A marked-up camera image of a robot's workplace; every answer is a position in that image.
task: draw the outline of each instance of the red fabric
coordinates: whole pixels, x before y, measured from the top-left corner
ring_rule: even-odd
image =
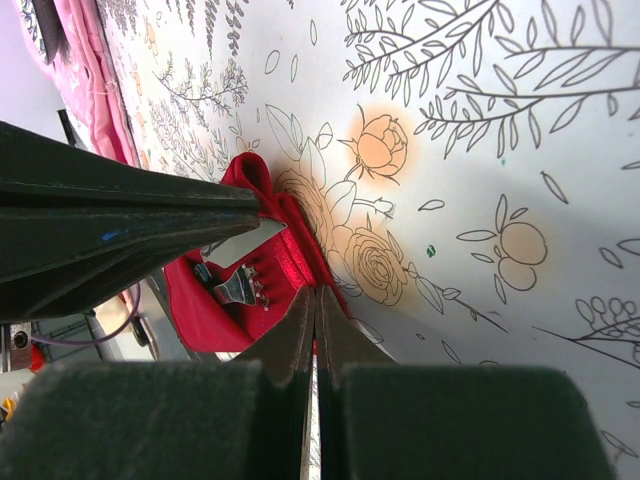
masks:
[[[305,285],[330,285],[346,312],[346,303],[296,200],[283,193],[274,195],[262,158],[254,153],[239,155],[220,183],[253,190],[260,200],[260,216],[287,224],[228,268],[207,263],[211,274],[222,282],[240,265],[254,266],[255,280],[264,285],[262,293],[269,299],[269,310],[239,303],[218,304],[193,273],[193,267],[202,262],[200,250],[194,250],[165,268],[171,313],[183,342],[199,352],[242,351],[284,316],[296,292]]]

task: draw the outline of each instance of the pink fabric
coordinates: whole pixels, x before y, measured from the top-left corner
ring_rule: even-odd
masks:
[[[46,65],[25,37],[32,57],[53,79],[73,115],[88,127],[96,153],[139,166],[95,0],[55,4],[69,44],[68,58],[58,53]]]

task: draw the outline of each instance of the floral line drawing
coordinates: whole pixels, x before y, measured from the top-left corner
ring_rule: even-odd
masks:
[[[382,178],[398,182],[392,178],[404,166],[407,160],[408,139],[397,118],[391,115],[380,115],[370,120],[365,119],[364,110],[358,105],[362,119],[362,130],[358,140],[338,140],[351,149],[356,156],[355,165],[344,177],[345,181],[359,169],[361,179],[365,172],[375,178]]]
[[[363,116],[363,126],[376,122],[372,130],[372,133],[379,135],[374,137],[376,140],[387,134],[396,138],[393,133],[401,126],[396,124],[392,127],[390,115],[382,115],[365,124],[364,114],[359,110]],[[389,230],[383,235],[374,231],[369,213],[373,211],[379,218],[392,218],[394,204],[382,197],[375,201],[358,198],[357,180],[350,179],[355,170],[352,169],[344,180],[327,185],[322,150],[333,138],[328,123],[321,127],[314,140],[304,135],[295,115],[286,114],[273,105],[266,105],[266,112],[280,148],[295,162],[293,168],[278,177],[276,188],[291,194],[300,203],[307,223],[332,267],[334,280],[345,295],[357,297],[364,293],[381,305],[393,306],[400,301],[411,279],[417,292],[441,315],[444,315],[445,301],[456,302],[469,310],[474,321],[478,317],[483,318],[508,333],[502,326],[464,303],[460,299],[460,290],[441,288],[420,276],[415,264],[405,258],[402,248]],[[354,225],[352,211],[356,207],[368,209],[364,226]]]
[[[189,123],[189,111],[191,111],[198,125],[207,128],[208,123],[201,104],[212,108],[219,115],[231,116],[229,100],[236,107],[244,103],[245,95],[248,93],[247,79],[242,68],[233,59],[229,59],[227,67],[220,74],[220,81],[213,84],[211,83],[212,71],[208,62],[200,66],[200,81],[197,84],[193,65],[189,59],[185,59],[185,70],[186,78],[172,85],[171,82],[175,80],[174,67],[173,56],[169,52],[166,68],[159,75],[154,74],[171,94],[171,104],[176,107],[183,122]]]
[[[616,453],[613,455],[613,465],[617,466],[618,465],[618,460],[620,460],[620,457],[622,455],[628,455],[632,458],[639,458],[638,454],[636,452],[634,452],[631,447],[629,447],[628,445],[625,445],[622,440],[616,438],[614,435],[612,435],[611,433],[605,431],[605,430],[600,430],[600,433],[602,434],[602,436],[604,437],[605,441],[611,445],[612,447],[614,447],[616,449]]]
[[[444,352],[447,354],[447,356],[451,360],[456,362],[458,365],[462,365],[462,360],[460,360],[460,357],[455,352],[455,350],[453,348],[451,348],[451,346],[447,342],[445,342],[444,340],[441,340],[441,342],[442,342],[442,348],[444,349]],[[494,362],[493,360],[482,360],[480,363],[478,363],[478,366],[480,366],[480,367],[499,367],[500,364],[498,362]]]
[[[159,104],[149,100],[149,107],[152,128],[162,148],[173,155],[174,168],[178,175],[217,182],[217,172],[224,172],[233,157],[243,152],[252,152],[260,145],[259,139],[243,139],[242,125],[237,114],[236,125],[229,127],[229,131],[235,135],[234,155],[219,128],[211,131],[212,139],[208,145],[203,146],[195,132],[180,121],[166,100],[160,100]]]
[[[566,337],[533,328],[640,369],[640,316],[636,302],[617,297],[605,302],[594,296],[588,301],[577,299],[575,304],[580,318],[588,323],[590,333]]]
[[[620,110],[620,95],[640,89],[640,68],[629,71],[629,80],[623,77],[619,85],[601,88],[595,82],[598,76],[627,55],[640,54],[640,47],[617,47],[611,45],[613,18],[607,0],[598,0],[602,8],[594,8],[594,22],[602,35],[605,45],[581,45],[587,14],[579,5],[571,29],[570,44],[558,38],[555,14],[546,0],[541,8],[544,25],[553,47],[538,47],[539,30],[536,19],[531,17],[526,28],[526,45],[515,38],[496,35],[494,39],[506,51],[504,65],[494,64],[496,79],[504,87],[503,92],[486,91],[466,75],[458,75],[461,86],[446,85],[448,93],[439,95],[428,103],[428,109],[420,112],[424,121],[414,134],[432,131],[435,140],[448,131],[444,158],[453,150],[459,140],[468,139],[466,151],[470,151],[489,130],[497,134],[497,157],[501,158],[510,147],[515,150],[520,144],[520,130],[528,129],[533,145],[539,148],[542,129],[534,112],[534,107],[545,101],[568,100],[570,103],[556,117],[549,133],[560,131],[571,124],[583,106],[592,98],[604,98],[608,115],[616,115]],[[520,61],[517,68],[507,65]],[[531,78],[541,77],[531,88]],[[628,120],[640,118],[640,108]]]
[[[493,246],[496,260],[484,253],[474,252],[471,256],[487,264],[497,263],[497,273],[493,282],[498,297],[507,304],[504,285],[520,292],[535,287],[538,277],[533,267],[542,264],[547,258],[547,242],[540,230],[530,223],[516,221],[528,211],[520,208],[509,215],[507,197],[503,194],[498,200],[495,211],[495,231],[491,229],[470,230],[456,236],[463,242],[497,242]]]
[[[640,257],[640,238],[629,238],[627,240],[622,240],[618,242],[616,246],[625,253]],[[610,250],[606,247],[600,247],[598,251],[600,252],[602,258],[610,265],[613,265],[614,267],[621,270],[624,268],[622,260],[620,260],[618,254],[616,254],[613,250]]]
[[[505,29],[509,32],[513,30],[511,12],[504,4],[499,3],[499,0],[483,0],[473,6],[470,6],[470,2],[465,2],[462,13],[457,13],[455,8],[444,0],[419,2],[417,5],[410,5],[403,12],[401,20],[399,17],[394,20],[391,16],[387,16],[386,22],[380,7],[374,6],[373,3],[371,2],[370,7],[375,8],[373,12],[370,8],[368,13],[369,17],[375,17],[375,20],[368,18],[361,9],[358,9],[358,15],[354,14],[355,18],[352,18],[349,8],[347,9],[349,35],[344,41],[347,47],[355,44],[358,63],[347,60],[349,70],[344,75],[343,81],[350,76],[354,80],[354,89],[370,81],[369,90],[373,93],[380,77],[384,74],[387,77],[385,92],[391,90],[391,98],[395,98],[402,89],[405,106],[411,101],[412,85],[417,84],[418,77],[420,77],[419,96],[422,97],[427,91],[431,75],[429,66],[435,60],[442,60],[437,74],[437,86],[439,87],[445,81],[454,57],[459,56],[460,59],[466,57],[467,41],[471,37],[473,41],[469,43],[472,44],[470,48],[473,48],[471,57],[474,76],[479,73],[483,57],[483,25],[486,23],[489,31],[493,32],[494,11],[497,10]],[[419,38],[414,38],[407,33],[407,27],[409,29],[413,27],[410,23],[414,16],[421,16],[415,15],[416,6],[418,9],[425,8],[429,15],[434,16],[420,18]]]

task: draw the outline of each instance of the purple wire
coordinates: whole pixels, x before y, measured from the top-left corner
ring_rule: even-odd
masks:
[[[112,338],[116,337],[117,335],[119,335],[120,333],[122,333],[122,331],[125,328],[127,328],[127,326],[133,321],[133,319],[136,318],[136,315],[138,314],[138,307],[140,306],[140,298],[142,298],[142,292],[140,290],[140,284],[137,283],[136,284],[136,300],[133,304],[133,309],[131,310],[131,313],[129,314],[127,319],[124,321],[124,323],[120,325],[116,331],[114,331],[113,333],[110,333],[109,335],[105,335],[104,337],[96,338],[95,340],[76,341],[76,340],[57,340],[55,338],[43,337],[41,335],[31,335],[31,340],[35,342],[46,343],[48,345],[61,345],[66,347],[92,347],[94,345],[99,345],[101,343],[107,342]]]

